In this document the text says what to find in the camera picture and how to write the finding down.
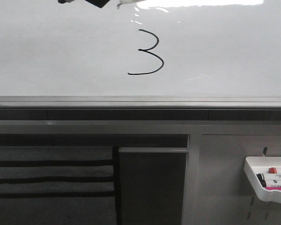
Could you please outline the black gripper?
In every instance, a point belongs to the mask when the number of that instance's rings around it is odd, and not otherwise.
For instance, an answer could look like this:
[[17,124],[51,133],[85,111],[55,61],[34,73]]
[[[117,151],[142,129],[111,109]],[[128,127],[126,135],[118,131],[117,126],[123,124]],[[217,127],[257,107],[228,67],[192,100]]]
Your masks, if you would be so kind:
[[[59,4],[71,3],[74,0],[58,0]],[[110,0],[84,0],[98,8],[103,8]]]

